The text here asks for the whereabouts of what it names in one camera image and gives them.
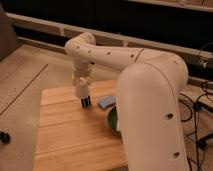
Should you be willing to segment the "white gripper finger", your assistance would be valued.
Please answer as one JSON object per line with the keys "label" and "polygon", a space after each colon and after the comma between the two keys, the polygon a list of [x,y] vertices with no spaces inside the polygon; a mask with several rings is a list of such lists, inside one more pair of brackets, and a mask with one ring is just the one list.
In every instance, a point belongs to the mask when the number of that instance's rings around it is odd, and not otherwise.
{"label": "white gripper finger", "polygon": [[92,79],[90,77],[87,78],[87,84],[91,85],[92,84]]}
{"label": "white gripper finger", "polygon": [[72,77],[72,85],[76,85],[77,84],[77,82],[78,82],[78,77],[76,77],[76,76],[73,76]]}

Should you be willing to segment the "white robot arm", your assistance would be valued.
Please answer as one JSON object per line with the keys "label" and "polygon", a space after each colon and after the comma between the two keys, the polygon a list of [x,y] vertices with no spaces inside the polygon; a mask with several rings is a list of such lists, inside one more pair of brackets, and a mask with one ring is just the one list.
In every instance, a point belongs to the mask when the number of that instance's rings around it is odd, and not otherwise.
{"label": "white robot arm", "polygon": [[82,33],[65,44],[73,58],[76,97],[91,105],[92,62],[121,72],[116,109],[129,171],[189,171],[179,112],[188,69],[178,55],[135,47],[98,46]]}

